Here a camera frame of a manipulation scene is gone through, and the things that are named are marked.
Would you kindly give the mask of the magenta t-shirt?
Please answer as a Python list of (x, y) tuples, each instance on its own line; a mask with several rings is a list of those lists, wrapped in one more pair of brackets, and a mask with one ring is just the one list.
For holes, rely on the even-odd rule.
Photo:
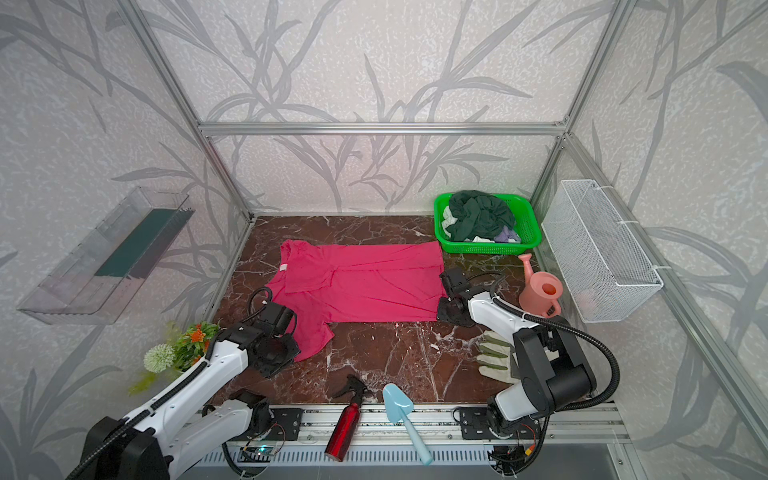
[(432, 322), (444, 297), (438, 242), (319, 245), (287, 240), (267, 287), (296, 314), (296, 362), (319, 353), (336, 323)]

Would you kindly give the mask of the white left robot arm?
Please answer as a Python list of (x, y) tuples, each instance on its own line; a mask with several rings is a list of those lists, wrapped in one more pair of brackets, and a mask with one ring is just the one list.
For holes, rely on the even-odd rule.
[(105, 417), (86, 436), (72, 479), (176, 479), (216, 447), (267, 435), (275, 424), (267, 398), (247, 389), (210, 412), (204, 405), (248, 369), (265, 377), (293, 363), (295, 313), (265, 303), (223, 328), (206, 352), (159, 394), (120, 419)]

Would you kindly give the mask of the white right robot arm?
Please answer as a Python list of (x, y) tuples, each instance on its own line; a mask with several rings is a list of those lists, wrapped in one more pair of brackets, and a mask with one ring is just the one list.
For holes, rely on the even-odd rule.
[(481, 325), (512, 346), (517, 382), (488, 402), (488, 421), (500, 431), (525, 417), (538, 419), (592, 393), (596, 379), (575, 335), (560, 317), (543, 319), (474, 285), (459, 268), (440, 274), (445, 297), (437, 319), (457, 326)]

